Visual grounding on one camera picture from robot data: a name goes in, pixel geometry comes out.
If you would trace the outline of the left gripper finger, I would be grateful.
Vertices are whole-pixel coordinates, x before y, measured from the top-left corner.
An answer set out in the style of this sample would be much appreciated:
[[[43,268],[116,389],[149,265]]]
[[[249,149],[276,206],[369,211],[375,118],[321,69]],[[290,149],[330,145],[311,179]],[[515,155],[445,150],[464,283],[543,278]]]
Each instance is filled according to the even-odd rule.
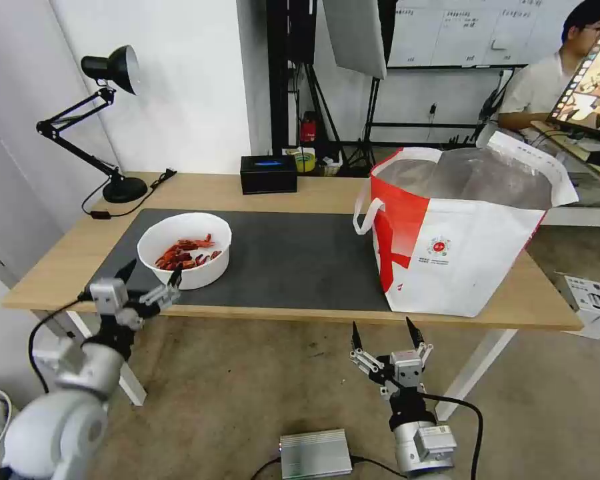
[[[112,285],[115,293],[128,293],[127,283],[133,274],[135,266],[137,264],[136,259],[132,259],[126,265],[124,265],[113,277]]]
[[[161,313],[179,298],[182,271],[183,264],[180,263],[173,270],[166,285],[158,286],[139,298],[143,313]]]

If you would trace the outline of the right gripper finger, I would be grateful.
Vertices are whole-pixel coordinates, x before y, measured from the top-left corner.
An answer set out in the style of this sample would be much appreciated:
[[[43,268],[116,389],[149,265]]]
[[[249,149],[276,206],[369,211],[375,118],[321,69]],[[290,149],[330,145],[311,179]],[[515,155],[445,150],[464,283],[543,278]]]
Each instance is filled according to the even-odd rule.
[[[389,374],[392,373],[390,365],[384,357],[374,357],[364,350],[356,322],[352,322],[350,360],[362,371],[372,382],[386,386]]]
[[[414,322],[412,322],[409,317],[406,317],[405,320],[415,352],[418,354],[421,360],[422,371],[424,371],[426,362],[433,351],[433,345],[425,342],[421,330],[414,324]]]

